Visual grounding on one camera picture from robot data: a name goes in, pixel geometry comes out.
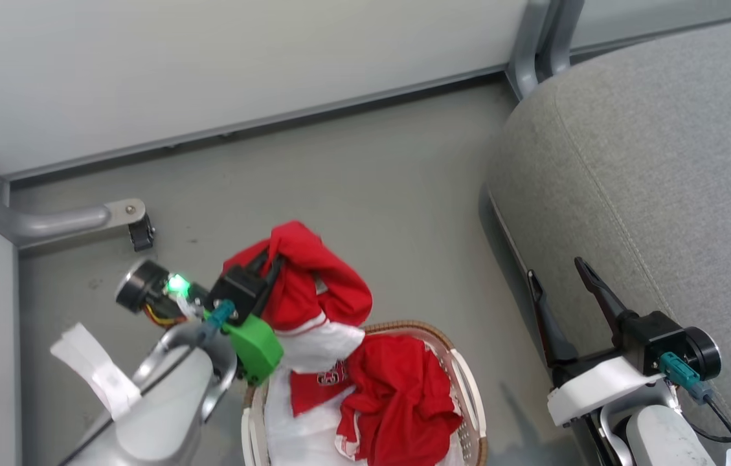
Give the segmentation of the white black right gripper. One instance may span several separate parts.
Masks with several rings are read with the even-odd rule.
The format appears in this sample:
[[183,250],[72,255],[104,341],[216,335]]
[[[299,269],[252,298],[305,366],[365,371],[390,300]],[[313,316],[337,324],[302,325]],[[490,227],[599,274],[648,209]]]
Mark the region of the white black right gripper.
[[548,396],[554,424],[568,425],[661,379],[703,401],[709,392],[705,383],[721,373],[721,354],[714,339],[697,327],[681,327],[663,313],[637,316],[582,257],[575,257],[574,263],[605,316],[614,347],[580,356],[555,321],[539,278],[533,269],[528,270],[544,360],[555,384]]

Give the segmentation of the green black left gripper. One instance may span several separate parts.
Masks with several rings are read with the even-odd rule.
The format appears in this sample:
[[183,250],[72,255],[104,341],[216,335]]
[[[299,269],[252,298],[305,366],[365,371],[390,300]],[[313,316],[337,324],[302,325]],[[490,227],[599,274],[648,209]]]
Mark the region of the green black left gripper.
[[116,302],[169,330],[181,324],[218,324],[238,356],[238,375],[263,383],[284,355],[273,328],[262,319],[285,257],[262,250],[247,265],[233,265],[209,288],[153,260],[141,260],[120,281]]

